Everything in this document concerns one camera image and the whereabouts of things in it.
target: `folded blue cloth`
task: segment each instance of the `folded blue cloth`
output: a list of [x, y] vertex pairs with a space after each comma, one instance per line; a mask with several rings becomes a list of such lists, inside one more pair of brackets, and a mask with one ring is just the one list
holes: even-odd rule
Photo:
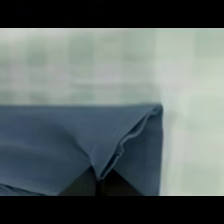
[[90, 167], [158, 195], [162, 138], [160, 104], [1, 106], [0, 195], [59, 195]]

